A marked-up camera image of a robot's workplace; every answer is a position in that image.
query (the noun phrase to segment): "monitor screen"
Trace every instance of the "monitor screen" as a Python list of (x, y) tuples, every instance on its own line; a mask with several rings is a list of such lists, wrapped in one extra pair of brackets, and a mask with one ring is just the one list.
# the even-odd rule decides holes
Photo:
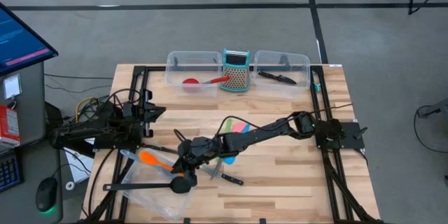
[(0, 75), (57, 56), (41, 37), (0, 6)]

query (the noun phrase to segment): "red ladle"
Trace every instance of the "red ladle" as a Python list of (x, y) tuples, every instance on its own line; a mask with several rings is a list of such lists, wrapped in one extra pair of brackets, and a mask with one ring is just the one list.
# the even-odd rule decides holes
[[(195, 78), (188, 78), (182, 82), (182, 84), (213, 84), (213, 83), (219, 83), (223, 81), (230, 81), (230, 76), (224, 76), (220, 78), (215, 78), (213, 80), (206, 81), (204, 83), (200, 83)], [(198, 92), (200, 90), (200, 87), (183, 87), (183, 90), (185, 92)]]

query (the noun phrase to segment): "cheese grater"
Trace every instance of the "cheese grater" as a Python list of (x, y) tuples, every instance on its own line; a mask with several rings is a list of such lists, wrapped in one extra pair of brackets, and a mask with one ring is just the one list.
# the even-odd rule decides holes
[(251, 52), (224, 49), (223, 55), (223, 76), (229, 76), (230, 80), (219, 86), (231, 92), (247, 91), (251, 85), (249, 71)]

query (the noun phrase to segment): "wooden table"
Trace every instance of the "wooden table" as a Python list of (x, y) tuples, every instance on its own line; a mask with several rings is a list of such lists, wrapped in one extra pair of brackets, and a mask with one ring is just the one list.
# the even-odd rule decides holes
[[(117, 66), (111, 92), (129, 88), (133, 68), (133, 64)], [(323, 70), (330, 105), (350, 103), (343, 68), (324, 65)], [(221, 120), (228, 115), (239, 116), (257, 125), (266, 125), (292, 111), (313, 110), (309, 91), (304, 91), (295, 100), (283, 100), (259, 97), (253, 88), (252, 86), (248, 92), (243, 93), (220, 89), (216, 99), (180, 98), (173, 89), (165, 86), (163, 71), (150, 72), (148, 89), (153, 91), (151, 102), (166, 106), (167, 111), (151, 125), (154, 138), (143, 141), (175, 148), (179, 140), (174, 136), (174, 128), (190, 139), (195, 136), (211, 137)], [(121, 92), (119, 98), (126, 100), (127, 93)], [(323, 108), (321, 95), (319, 99)], [(332, 114), (341, 121), (348, 122), (355, 118), (352, 106), (334, 109)], [(322, 157), (315, 143), (314, 137), (299, 141), (289, 136), (279, 136), (249, 147), (237, 157), (235, 164), (223, 165), (223, 171), (243, 179), (244, 186), (234, 185), (223, 179), (210, 181), (209, 175), (198, 171), (198, 186), (184, 217), (191, 218), (192, 223), (259, 223), (260, 218), (266, 218), (268, 223), (331, 223), (333, 219)], [(93, 175), (97, 173), (98, 166), (107, 153), (108, 150), (101, 150), (95, 155), (84, 199), (85, 208), (88, 207)], [(341, 150), (341, 154), (349, 189), (372, 217), (379, 218), (365, 160), (353, 150)], [(99, 175), (92, 198), (93, 209), (106, 194), (102, 186), (111, 182), (115, 161), (116, 150), (105, 162)], [(340, 215), (344, 218), (342, 196), (338, 189), (336, 191)], [(118, 193), (114, 218), (118, 217), (120, 201), (121, 194)], [(125, 222), (165, 223), (168, 220), (129, 201)]]

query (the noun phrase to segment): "plastic container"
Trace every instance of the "plastic container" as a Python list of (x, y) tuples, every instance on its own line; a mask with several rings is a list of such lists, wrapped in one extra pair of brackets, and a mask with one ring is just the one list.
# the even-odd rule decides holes
[[(166, 155), (145, 148), (145, 151), (153, 154), (159, 161), (166, 165), (173, 165), (174, 160)], [(153, 167), (141, 162), (134, 162), (127, 172), (122, 183), (169, 183), (177, 176), (159, 171), (159, 166)], [(176, 221), (183, 217), (188, 207), (195, 188), (191, 188), (190, 192), (177, 194), (170, 188), (151, 188), (140, 190), (122, 190), (121, 193), (129, 198), (131, 202), (136, 202), (141, 206), (160, 214), (170, 221)]]
[[(215, 97), (219, 83), (201, 83), (221, 77), (222, 58), (219, 52), (171, 52), (167, 58), (165, 85), (176, 89), (177, 95)], [(199, 84), (183, 83), (188, 78), (197, 79)]]
[[(275, 76), (282, 75), (295, 81), (289, 84), (258, 75), (264, 71)], [(253, 82), (259, 95), (293, 99), (309, 88), (309, 58), (287, 52), (258, 51), (255, 54)]]

